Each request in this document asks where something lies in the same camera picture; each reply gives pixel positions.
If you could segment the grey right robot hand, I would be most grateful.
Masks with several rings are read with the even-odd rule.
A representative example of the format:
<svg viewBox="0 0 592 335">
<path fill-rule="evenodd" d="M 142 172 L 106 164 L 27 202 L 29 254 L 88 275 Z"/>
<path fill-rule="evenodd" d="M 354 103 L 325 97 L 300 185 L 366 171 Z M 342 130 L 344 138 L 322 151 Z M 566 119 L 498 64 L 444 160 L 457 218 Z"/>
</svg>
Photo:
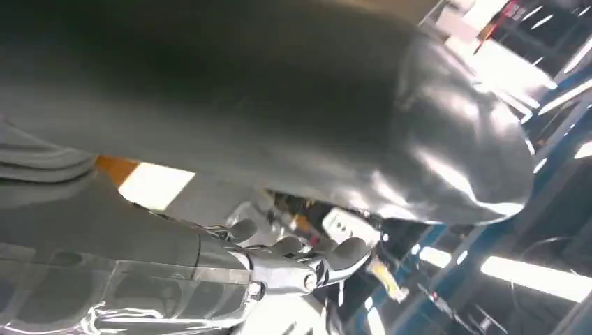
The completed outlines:
<svg viewBox="0 0 592 335">
<path fill-rule="evenodd" d="M 521 212 L 520 121 L 377 1 L 2 1 L 1 333 L 199 334 L 344 281 L 303 253 L 119 194 L 100 155 L 427 224 Z"/>
</svg>

